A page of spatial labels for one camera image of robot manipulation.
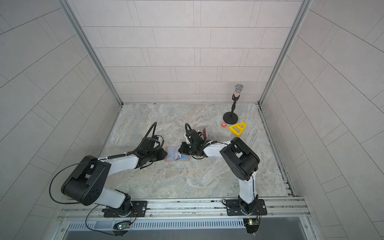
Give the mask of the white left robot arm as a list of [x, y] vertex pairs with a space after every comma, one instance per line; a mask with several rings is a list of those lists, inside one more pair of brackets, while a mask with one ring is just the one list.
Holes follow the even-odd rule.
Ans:
[[86, 156], [65, 180], [61, 192], [84, 206], [98, 204], [121, 209], [130, 197], [105, 187], [108, 176], [125, 170], [143, 169], [153, 162], [164, 160], [167, 152], [163, 144], [164, 139], [154, 135], [144, 138], [131, 154], [109, 156], [103, 160]]

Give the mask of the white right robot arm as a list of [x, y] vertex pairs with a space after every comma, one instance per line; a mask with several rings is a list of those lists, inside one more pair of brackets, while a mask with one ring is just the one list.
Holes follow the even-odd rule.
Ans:
[[240, 138], [218, 142], [204, 140], [195, 130], [187, 130], [186, 141], [178, 152], [195, 159], [217, 157], [225, 160], [232, 173], [239, 179], [239, 201], [243, 212], [249, 214], [255, 208], [259, 196], [256, 190], [256, 175], [260, 158]]

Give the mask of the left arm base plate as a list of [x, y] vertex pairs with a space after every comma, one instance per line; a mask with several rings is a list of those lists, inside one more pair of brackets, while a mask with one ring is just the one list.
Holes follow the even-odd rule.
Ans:
[[144, 217], [147, 210], [147, 201], [124, 202], [118, 209], [106, 207], [102, 210], [104, 218]]

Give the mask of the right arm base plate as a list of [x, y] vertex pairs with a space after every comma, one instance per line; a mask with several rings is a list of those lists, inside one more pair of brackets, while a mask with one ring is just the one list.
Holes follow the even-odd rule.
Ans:
[[250, 204], [240, 198], [222, 199], [221, 202], [226, 207], [228, 216], [266, 216], [268, 214], [263, 199], [255, 199]]

